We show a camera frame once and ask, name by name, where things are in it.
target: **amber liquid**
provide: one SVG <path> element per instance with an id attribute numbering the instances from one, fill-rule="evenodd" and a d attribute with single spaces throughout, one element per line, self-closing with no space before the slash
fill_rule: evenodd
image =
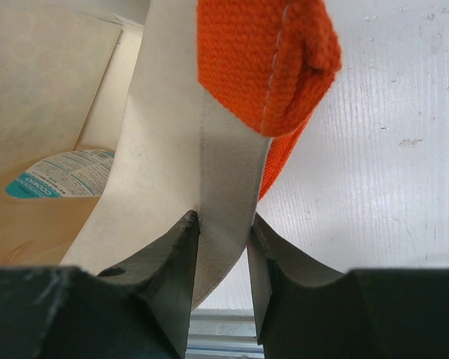
<path id="1" fill-rule="evenodd" d="M 0 176 L 0 264 L 57 265 L 98 197 L 17 199 L 5 188 L 36 161 Z"/>

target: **orange cloth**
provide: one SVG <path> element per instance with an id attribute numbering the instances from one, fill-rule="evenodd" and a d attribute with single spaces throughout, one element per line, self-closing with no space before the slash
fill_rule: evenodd
<path id="1" fill-rule="evenodd" d="M 199 82 L 245 124 L 275 137 L 262 197 L 341 68 L 322 0 L 199 0 Z"/>

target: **product label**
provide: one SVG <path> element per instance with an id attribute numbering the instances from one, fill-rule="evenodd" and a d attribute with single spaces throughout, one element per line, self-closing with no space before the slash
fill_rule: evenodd
<path id="1" fill-rule="evenodd" d="M 103 150 L 50 156 L 20 174 L 5 191 L 15 198 L 99 197 L 113 157 Z"/>

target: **white wooden surface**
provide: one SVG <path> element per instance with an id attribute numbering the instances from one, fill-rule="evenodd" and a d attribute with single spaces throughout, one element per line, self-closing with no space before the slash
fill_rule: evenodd
<path id="1" fill-rule="evenodd" d="M 338 75 L 258 212 L 340 271 L 449 266 L 449 0 L 328 0 Z M 203 307 L 252 307 L 245 258 Z"/>

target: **plastic bottle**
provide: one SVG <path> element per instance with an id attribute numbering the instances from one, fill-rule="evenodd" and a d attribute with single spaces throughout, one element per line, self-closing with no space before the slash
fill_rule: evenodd
<path id="1" fill-rule="evenodd" d="M 0 176 L 0 264 L 57 265 L 102 194 L 113 153 L 61 153 Z"/>

